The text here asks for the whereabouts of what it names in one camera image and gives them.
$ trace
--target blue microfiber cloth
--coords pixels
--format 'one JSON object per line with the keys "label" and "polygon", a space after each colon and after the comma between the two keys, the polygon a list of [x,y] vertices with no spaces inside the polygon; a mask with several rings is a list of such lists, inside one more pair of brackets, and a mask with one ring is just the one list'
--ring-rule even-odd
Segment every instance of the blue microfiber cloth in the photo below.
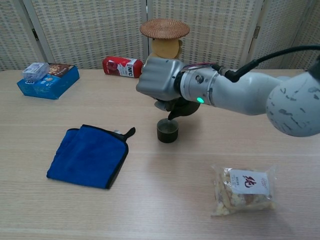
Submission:
{"label": "blue microfiber cloth", "polygon": [[124,135],[90,125],[69,129],[56,151],[47,178],[109,189],[128,154],[126,140],[135,132],[134,127]]}

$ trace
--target woven panel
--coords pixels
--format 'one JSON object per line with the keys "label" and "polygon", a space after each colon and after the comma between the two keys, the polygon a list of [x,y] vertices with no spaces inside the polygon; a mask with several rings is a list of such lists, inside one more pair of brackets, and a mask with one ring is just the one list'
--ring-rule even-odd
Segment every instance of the woven panel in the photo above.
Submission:
{"label": "woven panel", "polygon": [[216,62],[236,68],[240,64],[252,22],[253,0],[153,0],[153,18],[185,22],[180,59],[185,63]]}
{"label": "woven panel", "polygon": [[[269,0],[266,16],[255,45],[253,59],[291,47],[301,25],[307,0]],[[279,69],[283,60],[279,56],[261,63],[261,69]]]}
{"label": "woven panel", "polygon": [[[303,26],[295,41],[296,46],[303,44],[320,44],[320,1],[316,0],[311,13],[306,18]],[[307,69],[320,55],[319,51],[303,51],[290,55],[287,68]]]}
{"label": "woven panel", "polygon": [[0,71],[25,69],[39,61],[27,30],[14,5],[15,0],[0,1]]}
{"label": "woven panel", "polygon": [[141,0],[32,0],[56,63],[100,69],[106,56],[144,59]]}

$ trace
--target plastic snack bag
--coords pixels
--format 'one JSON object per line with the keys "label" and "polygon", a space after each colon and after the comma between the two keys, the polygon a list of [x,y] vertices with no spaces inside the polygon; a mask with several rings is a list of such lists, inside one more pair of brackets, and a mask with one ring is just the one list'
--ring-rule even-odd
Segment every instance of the plastic snack bag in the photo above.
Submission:
{"label": "plastic snack bag", "polygon": [[213,166],[213,170],[216,201],[214,216],[275,209],[275,166],[267,171],[218,166]]}

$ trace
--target blue snack box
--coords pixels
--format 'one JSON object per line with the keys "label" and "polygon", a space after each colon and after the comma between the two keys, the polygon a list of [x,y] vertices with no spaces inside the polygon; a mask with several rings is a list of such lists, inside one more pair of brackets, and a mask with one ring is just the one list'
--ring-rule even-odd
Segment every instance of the blue snack box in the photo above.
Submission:
{"label": "blue snack box", "polygon": [[33,82],[21,79],[17,85],[25,96],[58,99],[79,79],[76,66],[49,63],[50,71],[41,80]]}

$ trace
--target wooden table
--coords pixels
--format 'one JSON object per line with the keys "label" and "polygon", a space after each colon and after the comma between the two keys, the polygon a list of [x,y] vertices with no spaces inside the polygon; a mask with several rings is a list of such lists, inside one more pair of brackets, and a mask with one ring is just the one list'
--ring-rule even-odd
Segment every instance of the wooden table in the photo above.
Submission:
{"label": "wooden table", "polygon": [[[294,76],[301,70],[265,70]],[[301,240],[320,236],[320,135],[295,138],[265,115],[206,105],[178,118],[179,138],[157,140],[167,113],[136,92],[137,79],[81,70],[58,100],[23,96],[20,70],[0,72],[1,240]],[[69,128],[136,134],[111,190],[46,178]],[[211,165],[277,164],[276,211],[211,217]]]}

